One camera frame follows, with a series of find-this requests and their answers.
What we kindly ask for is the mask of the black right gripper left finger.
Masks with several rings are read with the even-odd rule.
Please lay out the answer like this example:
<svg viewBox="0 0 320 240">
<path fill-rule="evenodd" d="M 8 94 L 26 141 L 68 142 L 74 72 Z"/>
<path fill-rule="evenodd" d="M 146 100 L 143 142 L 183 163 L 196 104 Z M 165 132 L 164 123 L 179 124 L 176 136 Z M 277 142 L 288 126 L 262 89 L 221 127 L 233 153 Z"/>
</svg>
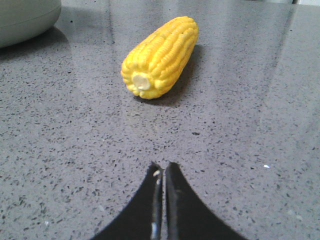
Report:
<svg viewBox="0 0 320 240">
<path fill-rule="evenodd" d="M 94 240 L 159 240 L 163 214 L 163 170 L 152 162 L 139 189 Z"/>
</svg>

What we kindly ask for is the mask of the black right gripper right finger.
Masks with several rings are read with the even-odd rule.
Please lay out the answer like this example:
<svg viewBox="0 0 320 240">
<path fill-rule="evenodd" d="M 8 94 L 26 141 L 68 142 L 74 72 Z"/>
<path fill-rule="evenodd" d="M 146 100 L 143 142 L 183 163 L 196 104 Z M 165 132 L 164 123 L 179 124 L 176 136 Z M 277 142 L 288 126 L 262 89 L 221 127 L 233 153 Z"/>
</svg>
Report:
<svg viewBox="0 0 320 240">
<path fill-rule="evenodd" d="M 177 163 L 169 163 L 165 178 L 169 240 L 245 239 L 210 211 L 193 191 Z"/>
</svg>

